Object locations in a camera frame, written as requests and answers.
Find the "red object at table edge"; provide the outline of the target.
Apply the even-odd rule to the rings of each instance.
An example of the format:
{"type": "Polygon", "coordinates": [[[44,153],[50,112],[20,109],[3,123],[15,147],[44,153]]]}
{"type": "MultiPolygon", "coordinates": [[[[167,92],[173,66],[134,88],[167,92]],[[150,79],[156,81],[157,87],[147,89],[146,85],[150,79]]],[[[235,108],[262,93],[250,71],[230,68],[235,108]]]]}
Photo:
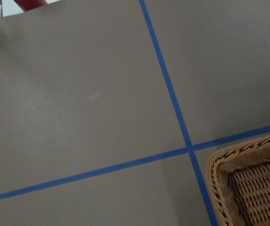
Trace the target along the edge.
{"type": "Polygon", "coordinates": [[[46,0],[14,0],[14,2],[24,11],[36,9],[48,5],[46,0]]]}

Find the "tan wicker basket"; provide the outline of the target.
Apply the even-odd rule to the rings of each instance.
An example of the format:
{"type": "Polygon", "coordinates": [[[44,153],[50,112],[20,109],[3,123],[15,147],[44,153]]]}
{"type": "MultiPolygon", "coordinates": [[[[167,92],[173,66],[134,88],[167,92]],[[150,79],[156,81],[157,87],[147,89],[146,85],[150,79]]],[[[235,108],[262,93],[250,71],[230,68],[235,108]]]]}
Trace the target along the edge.
{"type": "Polygon", "coordinates": [[[205,180],[220,226],[270,226],[270,135],[215,152],[205,180]]]}

